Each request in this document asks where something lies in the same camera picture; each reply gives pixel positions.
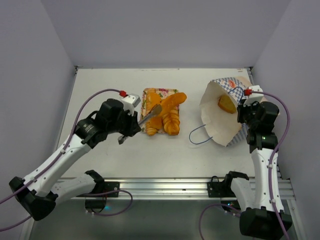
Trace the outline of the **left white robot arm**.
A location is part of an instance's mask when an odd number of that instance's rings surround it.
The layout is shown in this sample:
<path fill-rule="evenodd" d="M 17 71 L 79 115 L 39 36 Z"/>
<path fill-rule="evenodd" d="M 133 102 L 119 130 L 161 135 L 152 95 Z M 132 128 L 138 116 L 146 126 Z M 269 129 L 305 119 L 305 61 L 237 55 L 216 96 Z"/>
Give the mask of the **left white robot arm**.
<path fill-rule="evenodd" d="M 56 205 L 81 195 L 99 196 L 104 179 L 94 170 L 58 183 L 61 176 L 82 156 L 113 133 L 132 137 L 140 132 L 135 107 L 140 97 L 134 94 L 117 100 L 109 98 L 99 110 L 78 121 L 67 140 L 36 170 L 25 177 L 14 177 L 9 186 L 18 192 L 17 201 L 35 221 L 46 218 Z"/>

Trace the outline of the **blue checkered paper bag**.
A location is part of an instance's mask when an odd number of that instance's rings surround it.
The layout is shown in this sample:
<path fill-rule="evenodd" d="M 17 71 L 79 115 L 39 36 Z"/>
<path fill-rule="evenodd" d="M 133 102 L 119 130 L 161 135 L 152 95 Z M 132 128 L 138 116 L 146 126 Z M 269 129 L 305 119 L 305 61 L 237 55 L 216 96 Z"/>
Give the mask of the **blue checkered paper bag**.
<path fill-rule="evenodd" d="M 205 128 L 209 140 L 229 147 L 246 140 L 250 150 L 274 149 L 278 144 L 278 138 L 273 132 L 275 120 L 279 115 L 279 108 L 269 102 L 263 96 L 259 102 L 260 107 L 257 116 L 260 118 L 259 125 L 246 125 L 237 122 L 237 106 L 240 101 L 245 101 L 247 96 L 244 90 L 253 86 L 244 83 L 240 78 L 226 77 L 211 80 L 201 98 L 199 107 L 202 127 Z M 227 95 L 236 107 L 236 113 L 230 114 L 218 107 L 219 98 Z"/>

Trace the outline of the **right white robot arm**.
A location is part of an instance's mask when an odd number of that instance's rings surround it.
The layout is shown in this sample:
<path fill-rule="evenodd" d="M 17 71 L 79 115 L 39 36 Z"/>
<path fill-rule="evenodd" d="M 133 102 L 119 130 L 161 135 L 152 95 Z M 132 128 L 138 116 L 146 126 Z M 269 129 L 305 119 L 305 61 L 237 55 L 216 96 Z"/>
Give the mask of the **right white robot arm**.
<path fill-rule="evenodd" d="M 268 101 L 237 106 L 237 121 L 246 124 L 246 142 L 253 161 L 255 188 L 245 173 L 230 171 L 225 176 L 223 192 L 236 196 L 240 206 L 240 233 L 262 240 L 279 240 L 292 226 L 292 217 L 285 213 L 280 197 L 277 161 L 278 138 L 273 132 L 279 108 Z"/>

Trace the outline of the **fake bread slice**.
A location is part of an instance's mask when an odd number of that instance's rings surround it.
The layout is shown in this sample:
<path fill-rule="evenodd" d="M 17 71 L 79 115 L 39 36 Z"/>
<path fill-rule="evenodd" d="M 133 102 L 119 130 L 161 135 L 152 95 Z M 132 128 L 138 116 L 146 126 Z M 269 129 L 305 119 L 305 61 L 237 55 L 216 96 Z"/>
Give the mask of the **fake bread slice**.
<path fill-rule="evenodd" d="M 237 112 L 236 106 L 228 95 L 222 95 L 217 103 L 218 107 L 223 111 L 234 114 Z"/>

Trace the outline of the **metal serving tongs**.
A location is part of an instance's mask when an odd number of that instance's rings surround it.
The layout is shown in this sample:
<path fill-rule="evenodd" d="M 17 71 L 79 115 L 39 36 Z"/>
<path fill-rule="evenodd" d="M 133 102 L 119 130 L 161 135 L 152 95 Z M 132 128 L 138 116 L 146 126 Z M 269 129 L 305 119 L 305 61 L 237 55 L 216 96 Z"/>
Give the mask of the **metal serving tongs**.
<path fill-rule="evenodd" d="M 142 119 L 140 120 L 137 124 L 139 127 L 141 127 L 143 124 L 145 124 L 147 121 L 149 121 L 151 118 L 158 116 L 162 111 L 162 106 L 160 104 L 155 105 L 150 112 Z M 122 145 L 127 139 L 129 138 L 129 136 L 120 136 L 118 138 L 118 143 L 120 145 Z"/>

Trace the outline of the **twisted fake bread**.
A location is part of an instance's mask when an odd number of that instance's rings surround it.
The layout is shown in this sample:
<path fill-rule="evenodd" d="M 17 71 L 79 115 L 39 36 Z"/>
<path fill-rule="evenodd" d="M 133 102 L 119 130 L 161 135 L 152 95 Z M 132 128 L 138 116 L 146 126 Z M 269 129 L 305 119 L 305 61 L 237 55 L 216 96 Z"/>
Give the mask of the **twisted fake bread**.
<path fill-rule="evenodd" d="M 164 131 L 170 136 L 176 136 L 180 132 L 180 117 L 177 109 L 172 109 L 162 117 Z"/>

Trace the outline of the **long fake baguette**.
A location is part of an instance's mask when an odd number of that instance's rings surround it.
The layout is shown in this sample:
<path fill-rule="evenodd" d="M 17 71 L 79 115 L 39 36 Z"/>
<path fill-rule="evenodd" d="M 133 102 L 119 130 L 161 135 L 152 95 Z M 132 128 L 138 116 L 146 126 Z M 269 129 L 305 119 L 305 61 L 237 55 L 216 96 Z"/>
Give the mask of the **long fake baguette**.
<path fill-rule="evenodd" d="M 161 100 L 161 97 L 156 93 L 156 89 L 149 88 L 146 91 L 146 113 L 148 114 L 155 105 L 160 104 Z M 156 116 L 146 122 L 145 130 L 149 136 L 153 136 L 162 128 L 162 126 L 162 118 Z"/>

